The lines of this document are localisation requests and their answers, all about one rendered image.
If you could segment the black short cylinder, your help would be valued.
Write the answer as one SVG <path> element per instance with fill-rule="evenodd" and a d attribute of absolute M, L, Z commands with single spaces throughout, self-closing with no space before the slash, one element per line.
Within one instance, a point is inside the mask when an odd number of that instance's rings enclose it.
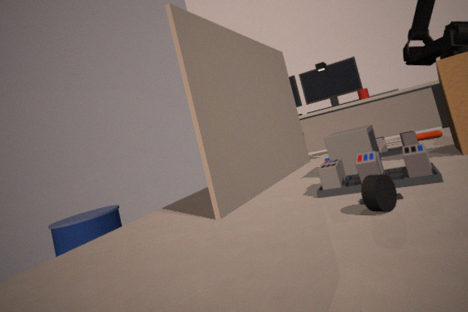
<path fill-rule="evenodd" d="M 395 185 L 387 175 L 367 175 L 361 184 L 361 197 L 372 211 L 389 212 L 397 203 Z"/>

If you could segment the tan flat square panel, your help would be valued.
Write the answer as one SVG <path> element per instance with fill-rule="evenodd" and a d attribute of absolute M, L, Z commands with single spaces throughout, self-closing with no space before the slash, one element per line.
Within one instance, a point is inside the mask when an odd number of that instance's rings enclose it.
<path fill-rule="evenodd" d="M 282 52 L 165 5 L 215 219 L 310 161 Z"/>

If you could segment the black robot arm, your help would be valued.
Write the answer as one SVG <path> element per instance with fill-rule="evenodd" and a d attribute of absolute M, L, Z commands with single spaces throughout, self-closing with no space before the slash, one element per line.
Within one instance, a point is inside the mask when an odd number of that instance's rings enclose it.
<path fill-rule="evenodd" d="M 454 22 L 445 25 L 443 37 L 433 40 L 428 33 L 435 0 L 417 0 L 412 27 L 407 34 L 403 49 L 406 65 L 432 65 L 441 59 L 468 52 L 468 22 Z M 423 40 L 424 46 L 409 47 L 410 40 Z"/>

